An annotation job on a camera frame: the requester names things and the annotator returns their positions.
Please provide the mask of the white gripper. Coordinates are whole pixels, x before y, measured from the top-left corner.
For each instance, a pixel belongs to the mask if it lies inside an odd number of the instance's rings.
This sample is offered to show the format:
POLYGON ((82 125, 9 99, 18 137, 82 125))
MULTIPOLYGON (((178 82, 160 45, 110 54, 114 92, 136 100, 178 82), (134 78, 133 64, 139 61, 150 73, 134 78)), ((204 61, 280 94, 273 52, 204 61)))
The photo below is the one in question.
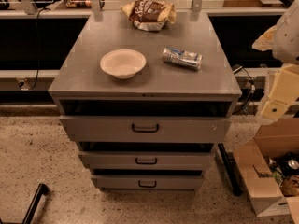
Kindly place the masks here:
MULTIPOLYGON (((276 25, 267 29, 252 44, 259 51, 271 50, 276 25)), ((299 98, 299 66, 285 63, 275 74, 270 91, 266 94, 260 116, 264 119, 280 119, 299 98)))

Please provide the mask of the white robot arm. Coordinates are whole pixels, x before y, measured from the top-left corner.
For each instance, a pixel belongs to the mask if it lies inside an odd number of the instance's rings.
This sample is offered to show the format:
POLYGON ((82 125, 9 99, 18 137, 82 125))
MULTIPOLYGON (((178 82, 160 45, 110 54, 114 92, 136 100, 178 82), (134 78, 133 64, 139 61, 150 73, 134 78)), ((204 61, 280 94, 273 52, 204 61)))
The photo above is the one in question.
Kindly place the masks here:
POLYGON ((294 0, 277 24, 256 39, 252 47, 271 50, 273 57, 283 62, 258 108, 260 119, 280 119, 299 98, 299 0, 294 0))

